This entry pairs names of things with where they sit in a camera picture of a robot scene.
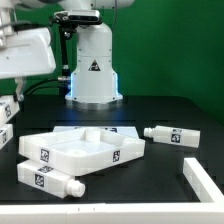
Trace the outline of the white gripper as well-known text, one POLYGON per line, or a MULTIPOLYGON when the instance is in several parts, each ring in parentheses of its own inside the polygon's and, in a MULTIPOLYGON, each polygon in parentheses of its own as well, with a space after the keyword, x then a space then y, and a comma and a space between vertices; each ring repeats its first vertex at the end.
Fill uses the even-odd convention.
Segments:
POLYGON ((47 28, 19 31, 6 38, 6 45, 0 47, 0 79, 16 78, 14 98, 24 100, 26 79, 52 73, 56 68, 51 44, 51 34, 47 28))

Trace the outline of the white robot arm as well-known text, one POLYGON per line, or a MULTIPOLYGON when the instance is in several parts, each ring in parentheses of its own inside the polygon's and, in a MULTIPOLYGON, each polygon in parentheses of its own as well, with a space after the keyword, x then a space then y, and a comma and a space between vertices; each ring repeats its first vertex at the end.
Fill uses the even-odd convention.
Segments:
POLYGON ((80 108, 100 110, 122 101, 118 77, 112 68, 112 31, 102 22, 102 9, 128 7, 135 0, 0 0, 0 79, 17 83, 14 97, 22 101, 26 76, 49 74, 56 68, 51 49, 52 35, 40 27, 16 18, 17 8, 38 9, 58 4, 53 15, 60 39, 77 35, 77 64, 71 71, 63 63, 64 81, 70 85, 67 102, 80 108))

